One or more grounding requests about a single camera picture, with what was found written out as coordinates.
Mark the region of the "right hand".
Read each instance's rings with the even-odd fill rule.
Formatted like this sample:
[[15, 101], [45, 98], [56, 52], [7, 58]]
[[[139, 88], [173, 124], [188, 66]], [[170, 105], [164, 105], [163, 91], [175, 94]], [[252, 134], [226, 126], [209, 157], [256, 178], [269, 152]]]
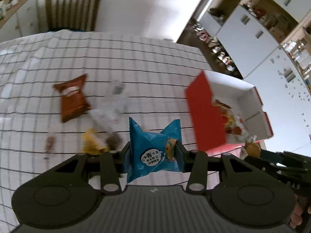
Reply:
[[302, 214], [307, 211], [310, 214], [310, 207], [307, 208], [308, 200], [306, 197], [295, 195], [296, 197], [296, 205], [292, 215], [290, 216], [290, 220], [288, 225], [290, 228], [295, 229], [297, 226], [301, 225], [303, 222]]

